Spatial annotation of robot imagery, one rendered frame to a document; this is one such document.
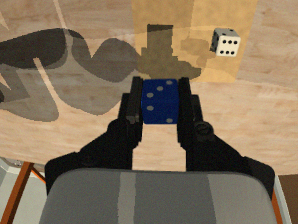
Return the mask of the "white die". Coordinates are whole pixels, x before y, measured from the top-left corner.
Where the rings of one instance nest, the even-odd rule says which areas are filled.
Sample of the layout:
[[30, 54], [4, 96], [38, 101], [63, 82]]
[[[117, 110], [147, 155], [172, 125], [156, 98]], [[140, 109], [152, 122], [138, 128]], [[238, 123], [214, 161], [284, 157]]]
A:
[[216, 56], [235, 57], [241, 38], [234, 29], [216, 28], [214, 31], [212, 48]]

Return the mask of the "dark blue die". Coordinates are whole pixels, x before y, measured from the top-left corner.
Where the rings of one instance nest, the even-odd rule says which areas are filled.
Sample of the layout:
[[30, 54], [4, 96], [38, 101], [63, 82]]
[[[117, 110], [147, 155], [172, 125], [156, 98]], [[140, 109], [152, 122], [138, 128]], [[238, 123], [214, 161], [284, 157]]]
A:
[[176, 79], [145, 79], [141, 107], [145, 125], [177, 124], [179, 94]]

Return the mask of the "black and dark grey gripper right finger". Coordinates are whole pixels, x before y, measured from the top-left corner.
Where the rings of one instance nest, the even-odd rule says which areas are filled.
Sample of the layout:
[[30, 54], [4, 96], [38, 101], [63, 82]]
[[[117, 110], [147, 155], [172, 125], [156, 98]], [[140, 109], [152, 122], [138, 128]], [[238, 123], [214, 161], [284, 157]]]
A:
[[213, 126], [203, 120], [199, 96], [191, 93], [189, 77], [178, 79], [178, 94], [177, 142], [186, 151], [186, 171], [229, 171], [251, 175], [264, 184], [272, 201], [274, 169], [241, 156], [214, 134]]

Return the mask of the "tan flat mat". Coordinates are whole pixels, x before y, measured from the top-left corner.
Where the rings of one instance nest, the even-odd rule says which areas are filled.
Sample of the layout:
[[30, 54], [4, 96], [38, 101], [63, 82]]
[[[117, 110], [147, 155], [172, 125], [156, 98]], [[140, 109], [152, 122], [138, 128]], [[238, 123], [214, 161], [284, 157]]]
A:
[[[131, 0], [138, 73], [144, 79], [234, 83], [258, 0]], [[216, 56], [216, 28], [241, 38], [235, 57]]]

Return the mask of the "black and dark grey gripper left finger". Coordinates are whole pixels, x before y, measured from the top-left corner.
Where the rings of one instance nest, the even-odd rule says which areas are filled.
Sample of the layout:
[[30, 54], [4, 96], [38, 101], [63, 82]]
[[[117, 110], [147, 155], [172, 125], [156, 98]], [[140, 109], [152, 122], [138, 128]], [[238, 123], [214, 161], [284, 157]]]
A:
[[47, 195], [55, 179], [69, 170], [79, 168], [132, 170], [133, 149], [142, 141], [142, 89], [143, 78], [133, 76], [130, 93], [123, 93], [118, 117], [108, 124], [107, 131], [82, 147], [79, 152], [72, 152], [46, 163], [44, 172]]

